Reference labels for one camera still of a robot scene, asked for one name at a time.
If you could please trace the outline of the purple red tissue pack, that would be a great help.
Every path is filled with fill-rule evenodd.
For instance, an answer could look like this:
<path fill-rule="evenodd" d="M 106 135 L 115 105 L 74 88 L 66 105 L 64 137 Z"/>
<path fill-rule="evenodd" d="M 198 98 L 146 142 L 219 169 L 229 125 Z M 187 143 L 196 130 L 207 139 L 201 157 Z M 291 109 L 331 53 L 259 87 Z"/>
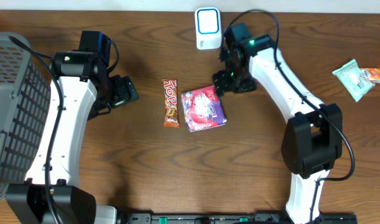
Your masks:
<path fill-rule="evenodd" d="M 227 122 L 214 85 L 182 93 L 181 102 L 190 132 L 215 128 Z"/>

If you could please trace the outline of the orange Top chocolate bar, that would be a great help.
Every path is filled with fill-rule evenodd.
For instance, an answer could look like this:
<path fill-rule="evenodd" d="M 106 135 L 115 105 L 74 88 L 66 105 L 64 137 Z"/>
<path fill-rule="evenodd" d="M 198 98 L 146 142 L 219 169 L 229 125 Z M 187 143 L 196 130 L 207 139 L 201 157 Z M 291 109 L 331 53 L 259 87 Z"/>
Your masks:
<path fill-rule="evenodd" d="M 165 127 L 179 128 L 177 80 L 163 79 L 165 95 Z"/>

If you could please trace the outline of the green wet wipes pack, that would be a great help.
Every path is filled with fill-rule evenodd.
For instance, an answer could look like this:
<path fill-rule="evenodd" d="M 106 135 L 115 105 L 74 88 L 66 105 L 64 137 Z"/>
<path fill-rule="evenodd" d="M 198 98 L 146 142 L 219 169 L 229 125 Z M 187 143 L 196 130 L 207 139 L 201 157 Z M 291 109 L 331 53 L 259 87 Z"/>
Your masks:
<path fill-rule="evenodd" d="M 374 84 L 369 80 L 365 72 L 358 67 L 355 59 L 334 70 L 332 74 L 342 82 L 355 102 L 358 102 L 374 87 Z"/>

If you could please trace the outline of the orange Kleenex tissue pack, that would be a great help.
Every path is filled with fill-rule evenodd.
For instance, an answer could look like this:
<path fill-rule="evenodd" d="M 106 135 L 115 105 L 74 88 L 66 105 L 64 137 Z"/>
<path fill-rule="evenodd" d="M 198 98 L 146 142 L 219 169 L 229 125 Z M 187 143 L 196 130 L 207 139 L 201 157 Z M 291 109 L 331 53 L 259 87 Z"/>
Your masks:
<path fill-rule="evenodd" d="M 380 68 L 361 68 L 368 80 L 372 83 L 380 83 Z"/>

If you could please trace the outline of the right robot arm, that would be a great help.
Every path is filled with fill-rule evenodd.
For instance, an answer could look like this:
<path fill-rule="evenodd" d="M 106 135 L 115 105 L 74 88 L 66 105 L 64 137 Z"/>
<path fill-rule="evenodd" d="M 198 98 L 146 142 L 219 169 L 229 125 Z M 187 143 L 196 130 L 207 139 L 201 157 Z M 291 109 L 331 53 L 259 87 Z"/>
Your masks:
<path fill-rule="evenodd" d="M 311 223 L 320 215 L 316 184 L 341 157 L 341 110 L 307 90 L 270 35 L 251 36 L 240 23 L 224 38 L 220 60 L 226 68 L 213 75 L 216 94 L 254 91 L 257 84 L 267 91 L 286 123 L 280 150 L 292 176 L 285 211 L 292 223 Z"/>

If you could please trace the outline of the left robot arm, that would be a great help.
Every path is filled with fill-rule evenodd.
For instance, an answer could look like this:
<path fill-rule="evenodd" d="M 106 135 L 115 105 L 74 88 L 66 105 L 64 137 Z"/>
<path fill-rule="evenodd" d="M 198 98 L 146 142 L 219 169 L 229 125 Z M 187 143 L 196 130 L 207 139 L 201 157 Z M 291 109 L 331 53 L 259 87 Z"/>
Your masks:
<path fill-rule="evenodd" d="M 121 223 L 117 209 L 98 205 L 79 187 L 86 123 L 138 99 L 128 77 L 113 75 L 116 44 L 84 30 L 76 50 L 57 52 L 46 65 L 50 106 L 40 146 L 23 183 L 10 184 L 7 203 L 21 223 Z"/>

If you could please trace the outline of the grey plastic mesh basket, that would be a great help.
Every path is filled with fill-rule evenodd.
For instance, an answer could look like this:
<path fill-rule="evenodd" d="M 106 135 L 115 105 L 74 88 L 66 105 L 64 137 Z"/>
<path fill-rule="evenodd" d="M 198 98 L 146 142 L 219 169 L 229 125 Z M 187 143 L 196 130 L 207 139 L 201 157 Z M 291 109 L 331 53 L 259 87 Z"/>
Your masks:
<path fill-rule="evenodd" d="M 30 53 L 0 32 L 0 200 L 30 169 L 46 122 L 50 87 Z"/>

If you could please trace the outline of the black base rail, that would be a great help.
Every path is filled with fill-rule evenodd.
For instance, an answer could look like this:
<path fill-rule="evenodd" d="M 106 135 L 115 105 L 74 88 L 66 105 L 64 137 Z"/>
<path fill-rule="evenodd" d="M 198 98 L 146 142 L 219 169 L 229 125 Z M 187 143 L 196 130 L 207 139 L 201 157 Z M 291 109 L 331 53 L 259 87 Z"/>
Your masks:
<path fill-rule="evenodd" d="M 286 223 L 292 221 L 283 212 L 258 212 L 242 215 L 155 215 L 150 213 L 128 213 L 120 215 L 119 224 L 257 224 Z"/>

